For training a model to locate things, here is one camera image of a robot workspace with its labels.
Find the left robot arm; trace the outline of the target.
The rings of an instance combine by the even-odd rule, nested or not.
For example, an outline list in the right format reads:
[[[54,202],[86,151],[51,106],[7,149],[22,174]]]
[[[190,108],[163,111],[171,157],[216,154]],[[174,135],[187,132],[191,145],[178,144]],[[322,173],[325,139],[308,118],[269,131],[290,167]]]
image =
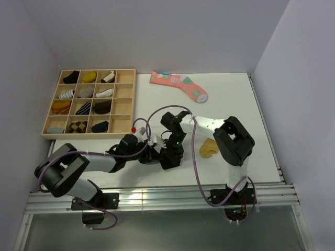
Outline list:
[[[159,154],[156,136],[144,140],[139,133],[127,134],[104,153],[78,151],[72,144],[62,145],[56,152],[45,159],[34,171],[39,185],[44,185],[56,198],[69,195],[90,209],[104,204],[101,189],[92,181],[80,178],[84,172],[116,173],[127,162],[139,161],[141,164],[156,162]]]

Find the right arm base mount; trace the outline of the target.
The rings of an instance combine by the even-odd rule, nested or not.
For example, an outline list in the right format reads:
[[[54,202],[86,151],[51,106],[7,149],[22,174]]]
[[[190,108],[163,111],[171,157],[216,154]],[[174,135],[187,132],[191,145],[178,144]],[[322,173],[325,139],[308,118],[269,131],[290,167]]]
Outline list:
[[[247,206],[252,206],[255,209],[257,200],[253,188],[248,187],[248,182],[241,191],[234,191],[228,200],[223,204],[225,216],[229,221],[240,222],[247,218]],[[207,198],[212,204],[221,203],[229,194],[231,189],[226,185],[224,189],[210,190],[210,196]]]

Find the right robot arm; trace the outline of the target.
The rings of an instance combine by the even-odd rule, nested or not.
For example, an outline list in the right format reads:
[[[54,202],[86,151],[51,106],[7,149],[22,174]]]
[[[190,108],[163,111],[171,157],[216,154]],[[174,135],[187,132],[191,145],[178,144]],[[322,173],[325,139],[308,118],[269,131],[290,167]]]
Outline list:
[[[187,134],[200,135],[216,142],[223,159],[228,163],[227,199],[239,203],[245,196],[247,165],[255,141],[241,122],[234,116],[228,119],[195,117],[188,111],[178,115],[167,112],[161,124],[171,131],[160,149],[160,164],[164,170],[180,166],[184,154],[182,142]]]

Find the tan yellow sock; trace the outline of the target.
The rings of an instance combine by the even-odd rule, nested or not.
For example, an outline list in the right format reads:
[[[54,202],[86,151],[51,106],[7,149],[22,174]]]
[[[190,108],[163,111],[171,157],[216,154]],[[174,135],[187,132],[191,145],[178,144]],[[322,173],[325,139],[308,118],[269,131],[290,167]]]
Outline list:
[[[210,158],[213,154],[218,153],[218,145],[215,140],[207,139],[199,149],[202,158]]]

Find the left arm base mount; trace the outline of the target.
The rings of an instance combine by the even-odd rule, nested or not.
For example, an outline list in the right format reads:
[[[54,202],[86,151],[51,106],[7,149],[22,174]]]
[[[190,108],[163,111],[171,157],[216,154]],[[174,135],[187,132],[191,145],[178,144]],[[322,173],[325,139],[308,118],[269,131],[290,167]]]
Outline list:
[[[71,210],[82,212],[82,223],[85,227],[90,227],[93,230],[106,230],[118,223],[117,216],[109,211],[118,209],[118,204],[119,193],[99,193],[90,201],[74,197],[71,203]],[[101,227],[101,224],[107,218],[113,219],[113,224]]]

